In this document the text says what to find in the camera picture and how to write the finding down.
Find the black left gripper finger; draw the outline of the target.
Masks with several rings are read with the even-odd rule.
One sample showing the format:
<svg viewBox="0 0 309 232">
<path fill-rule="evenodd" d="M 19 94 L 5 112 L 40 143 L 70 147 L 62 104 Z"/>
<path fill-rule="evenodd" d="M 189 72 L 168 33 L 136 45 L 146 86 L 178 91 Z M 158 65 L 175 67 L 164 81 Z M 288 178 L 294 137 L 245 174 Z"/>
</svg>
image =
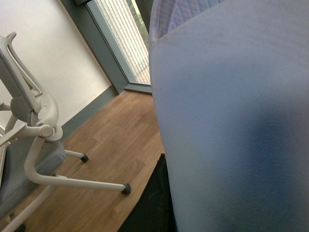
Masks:
<svg viewBox="0 0 309 232">
<path fill-rule="evenodd" d="M 119 231 L 175 231 L 175 216 L 165 154 L 160 155 L 140 199 L 119 228 Z"/>
</svg>

